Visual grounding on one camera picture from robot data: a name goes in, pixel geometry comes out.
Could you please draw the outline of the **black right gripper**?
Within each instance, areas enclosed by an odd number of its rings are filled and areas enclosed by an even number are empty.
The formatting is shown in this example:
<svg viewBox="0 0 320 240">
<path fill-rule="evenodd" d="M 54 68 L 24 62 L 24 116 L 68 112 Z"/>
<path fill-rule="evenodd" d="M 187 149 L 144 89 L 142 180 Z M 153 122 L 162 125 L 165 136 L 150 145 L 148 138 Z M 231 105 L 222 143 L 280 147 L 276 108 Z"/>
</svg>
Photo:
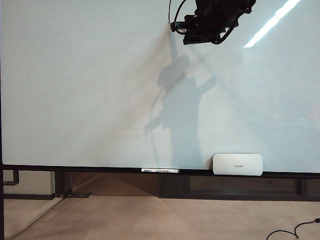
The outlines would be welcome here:
<svg viewBox="0 0 320 240">
<path fill-rule="evenodd" d="M 250 14 L 256 0 L 197 0 L 194 14 L 184 16 L 186 23 L 199 21 L 204 29 L 213 34 L 220 34 L 226 29 L 233 29 L 239 26 L 239 18 L 244 14 Z M 209 39 L 204 35 L 194 35 L 187 31 L 183 38 L 184 45 L 212 43 L 221 44 L 226 35 L 217 35 Z"/>
</svg>

